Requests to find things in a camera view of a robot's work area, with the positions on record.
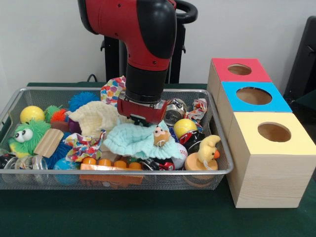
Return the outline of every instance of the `stacked boxes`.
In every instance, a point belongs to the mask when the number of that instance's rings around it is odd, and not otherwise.
[[[257,59],[212,59],[208,79],[235,167],[236,207],[297,207],[316,146]]]

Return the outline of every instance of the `wire mesh basket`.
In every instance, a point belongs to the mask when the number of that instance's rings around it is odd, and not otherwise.
[[[0,115],[0,148],[9,150],[8,139],[20,123],[21,111],[29,105],[45,110],[50,105],[67,107],[72,96],[81,91],[100,95],[100,88],[26,87],[15,92]],[[225,174],[233,169],[233,160],[219,122],[213,98],[201,89],[165,89],[165,100],[179,98],[192,109],[193,101],[204,98],[208,110],[201,121],[206,136],[216,134],[221,156],[216,171],[101,171],[101,170],[22,170],[0,169],[0,189],[16,190],[214,190]]]

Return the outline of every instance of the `googly eye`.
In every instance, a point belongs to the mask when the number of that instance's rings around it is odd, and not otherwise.
[[[15,140],[17,142],[20,142],[20,143],[24,142],[24,138],[22,136],[22,131],[19,131],[18,133],[15,134]]]
[[[33,131],[30,130],[29,128],[24,129],[24,130],[22,131],[22,137],[23,137],[24,141],[29,141],[29,140],[31,140],[31,138],[33,137]]]

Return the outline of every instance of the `rubber duck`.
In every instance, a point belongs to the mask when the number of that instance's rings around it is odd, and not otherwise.
[[[221,138],[217,135],[210,135],[204,138],[196,153],[188,156],[185,162],[186,170],[218,170],[215,159],[219,158],[220,153],[215,147]]]

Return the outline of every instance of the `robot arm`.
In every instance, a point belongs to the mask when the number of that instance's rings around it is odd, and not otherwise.
[[[126,92],[118,112],[158,124],[161,100],[176,38],[173,0],[78,0],[87,30],[123,41],[127,48]]]

